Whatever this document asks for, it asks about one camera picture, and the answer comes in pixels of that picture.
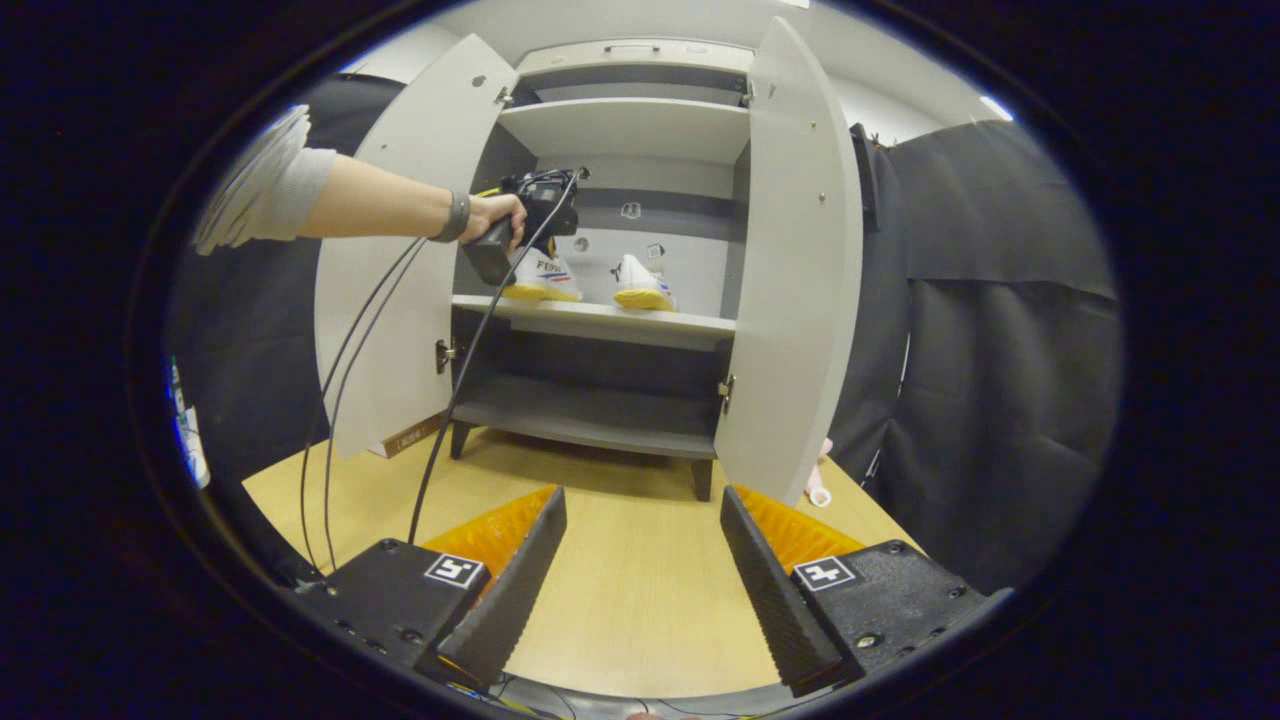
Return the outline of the black backdrop cloth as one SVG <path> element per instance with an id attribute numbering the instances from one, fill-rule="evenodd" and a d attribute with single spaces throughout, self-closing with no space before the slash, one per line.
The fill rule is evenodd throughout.
<path id="1" fill-rule="evenodd" d="M 936 561 L 1025 585 L 1094 493 L 1123 396 L 1105 237 L 1024 129 L 850 129 L 867 223 L 831 459 Z"/>
<path id="2" fill-rule="evenodd" d="M 308 106 L 310 147 L 357 159 L 366 135 L 401 91 L 398 82 L 366 76 L 315 85 L 300 102 L 264 117 L 255 135 L 225 152 L 201 211 L 236 158 L 289 108 Z M 175 272 L 165 338 L 183 398 L 195 410 L 206 488 L 237 486 L 326 436 L 314 334 L 323 240 L 251 240 L 209 255 L 188 242 Z"/>

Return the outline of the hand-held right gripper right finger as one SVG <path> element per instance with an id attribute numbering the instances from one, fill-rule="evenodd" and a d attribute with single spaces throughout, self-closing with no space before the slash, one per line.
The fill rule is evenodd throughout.
<path id="1" fill-rule="evenodd" d="M 864 544 L 740 484 L 724 489 L 719 524 L 796 697 L 884 675 L 991 610 L 989 596 L 906 541 Z"/>

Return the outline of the pink green star plush toy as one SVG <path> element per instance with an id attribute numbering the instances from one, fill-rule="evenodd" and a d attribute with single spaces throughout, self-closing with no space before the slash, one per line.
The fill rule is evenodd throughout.
<path id="1" fill-rule="evenodd" d="M 832 447 L 833 447 L 832 439 L 824 438 L 820 445 L 818 459 L 815 460 L 815 465 L 813 466 L 812 473 L 806 479 L 804 489 L 804 495 L 808 498 L 808 501 L 818 509 L 828 507 L 832 501 L 832 493 L 826 488 L 823 475 L 820 471 L 820 465 L 823 460 L 828 457 Z"/>

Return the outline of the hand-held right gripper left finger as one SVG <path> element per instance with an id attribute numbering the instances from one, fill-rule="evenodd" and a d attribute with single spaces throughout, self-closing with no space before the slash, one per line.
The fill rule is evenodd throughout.
<path id="1" fill-rule="evenodd" d="M 385 538 L 296 592 L 317 623 L 443 684 L 498 684 L 567 527 L 548 486 L 422 544 Z"/>

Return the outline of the grey wristband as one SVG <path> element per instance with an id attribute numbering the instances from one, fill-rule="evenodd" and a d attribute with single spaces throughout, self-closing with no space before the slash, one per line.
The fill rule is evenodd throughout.
<path id="1" fill-rule="evenodd" d="M 471 217 L 471 197 L 468 193 L 451 191 L 451 205 L 447 219 L 442 229 L 430 236 L 429 240 L 436 243 L 457 242 L 466 233 Z"/>

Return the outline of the white shoe cabinet door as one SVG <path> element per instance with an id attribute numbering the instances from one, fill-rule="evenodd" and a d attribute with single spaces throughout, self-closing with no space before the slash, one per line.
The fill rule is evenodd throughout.
<path id="1" fill-rule="evenodd" d="M 425 67 L 378 118 L 356 158 L 397 176 L 470 190 L 513 87 L 513 67 L 468 35 Z M 314 300 L 316 368 L 340 457 L 440 413 L 451 396 L 435 346 L 451 333 L 454 245 L 324 240 Z"/>
<path id="2" fill-rule="evenodd" d="M 858 320 L 864 211 L 852 138 L 817 55 L 771 19 L 748 72 L 745 258 L 716 452 L 728 480 L 794 505 L 828 434 Z"/>

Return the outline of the brown book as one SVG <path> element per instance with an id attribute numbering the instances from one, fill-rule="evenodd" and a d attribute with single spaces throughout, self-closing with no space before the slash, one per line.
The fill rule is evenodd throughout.
<path id="1" fill-rule="evenodd" d="M 367 447 L 367 451 L 384 459 L 394 457 L 413 445 L 421 442 L 438 432 L 442 424 L 443 413 L 428 416 L 421 421 L 397 432 L 396 434 L 378 441 Z"/>

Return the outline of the grey white shoe cabinet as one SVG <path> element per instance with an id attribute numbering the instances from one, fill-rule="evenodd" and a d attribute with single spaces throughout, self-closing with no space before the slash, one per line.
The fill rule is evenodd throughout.
<path id="1" fill-rule="evenodd" d="M 659 53 L 603 53 L 608 44 L 659 44 Z M 755 53 L 690 38 L 603 38 L 541 47 L 515 67 L 515 105 L 655 97 L 741 108 Z M 736 161 L 666 158 L 539 158 L 498 124 L 472 181 L 493 190 L 508 176 L 581 168 L 576 234 L 547 251 L 563 258 L 586 304 L 617 306 L 612 269 L 630 254 L 659 272 L 677 313 L 736 320 L 745 258 L 749 141 Z M 494 318 L 493 287 L 465 256 L 454 270 L 454 343 L 472 364 L 454 420 L 543 439 L 631 454 L 716 460 L 717 384 L 733 341 L 713 351 L 513 331 Z"/>

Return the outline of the white canvas shoe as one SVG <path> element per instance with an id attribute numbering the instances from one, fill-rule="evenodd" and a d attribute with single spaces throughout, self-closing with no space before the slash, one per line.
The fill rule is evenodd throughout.
<path id="1" fill-rule="evenodd" d="M 500 291 L 503 299 L 525 302 L 580 302 L 582 291 L 568 263 L 536 246 L 517 249 L 509 255 L 515 273 Z"/>
<path id="2" fill-rule="evenodd" d="M 626 254 L 612 269 L 614 304 L 625 309 L 676 313 L 675 293 L 659 272 L 652 272 L 634 255 Z"/>

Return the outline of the white cabinet shelf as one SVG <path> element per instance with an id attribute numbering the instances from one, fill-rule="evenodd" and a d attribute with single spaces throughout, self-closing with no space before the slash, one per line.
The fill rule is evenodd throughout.
<path id="1" fill-rule="evenodd" d="M 741 108 L 655 97 L 540 102 L 498 124 L 539 158 L 636 156 L 731 164 L 750 137 Z"/>
<path id="2" fill-rule="evenodd" d="M 517 332 L 692 351 L 732 342 L 736 331 L 733 320 L 716 316 L 586 302 L 499 299 L 494 318 Z"/>

